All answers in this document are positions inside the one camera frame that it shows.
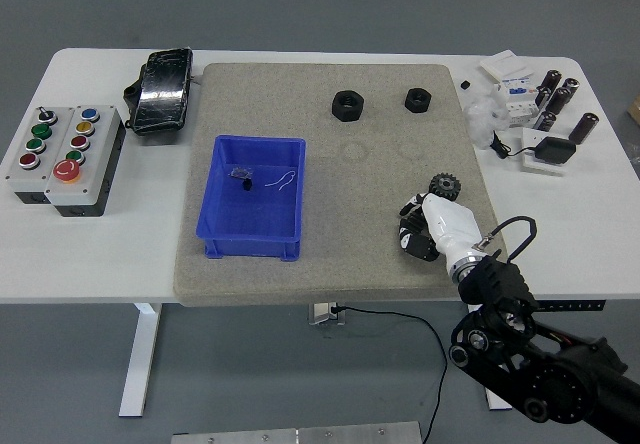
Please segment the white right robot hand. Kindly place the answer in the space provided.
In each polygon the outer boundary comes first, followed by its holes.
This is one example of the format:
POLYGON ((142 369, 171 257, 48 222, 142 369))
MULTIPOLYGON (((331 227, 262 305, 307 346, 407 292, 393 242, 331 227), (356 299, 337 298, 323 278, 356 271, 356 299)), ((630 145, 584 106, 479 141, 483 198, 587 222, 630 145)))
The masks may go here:
POLYGON ((450 276, 481 260, 481 234, 471 210, 433 193, 413 196, 399 212, 401 249, 418 259, 446 259, 450 276))

